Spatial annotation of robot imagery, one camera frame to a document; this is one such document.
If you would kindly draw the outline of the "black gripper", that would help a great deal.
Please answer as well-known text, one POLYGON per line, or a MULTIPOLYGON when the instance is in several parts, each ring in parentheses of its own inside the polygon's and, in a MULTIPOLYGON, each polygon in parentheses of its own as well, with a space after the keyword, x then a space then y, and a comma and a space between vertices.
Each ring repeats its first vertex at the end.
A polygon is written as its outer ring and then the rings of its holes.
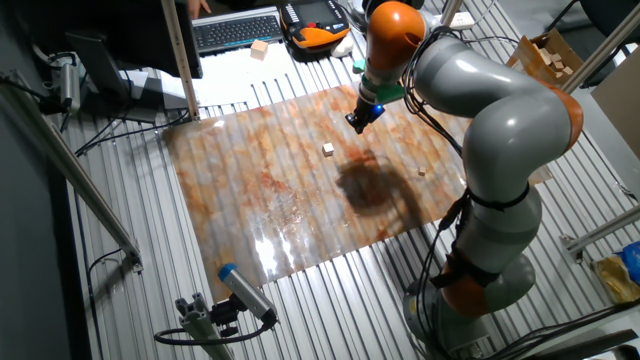
POLYGON ((356 128, 357 134, 362 134, 366 124, 374 122, 385 112, 382 104, 370 104, 366 101, 359 101, 353 113, 345 116, 350 126, 356 128))

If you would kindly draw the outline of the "person's hand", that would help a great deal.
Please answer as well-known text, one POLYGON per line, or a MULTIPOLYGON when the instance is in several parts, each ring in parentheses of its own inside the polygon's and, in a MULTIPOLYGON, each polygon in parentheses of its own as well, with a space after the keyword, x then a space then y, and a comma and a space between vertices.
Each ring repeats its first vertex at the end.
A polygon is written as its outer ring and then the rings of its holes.
POLYGON ((202 12, 206 14, 212 13, 207 0, 188 0, 187 3, 192 20, 198 19, 202 12))

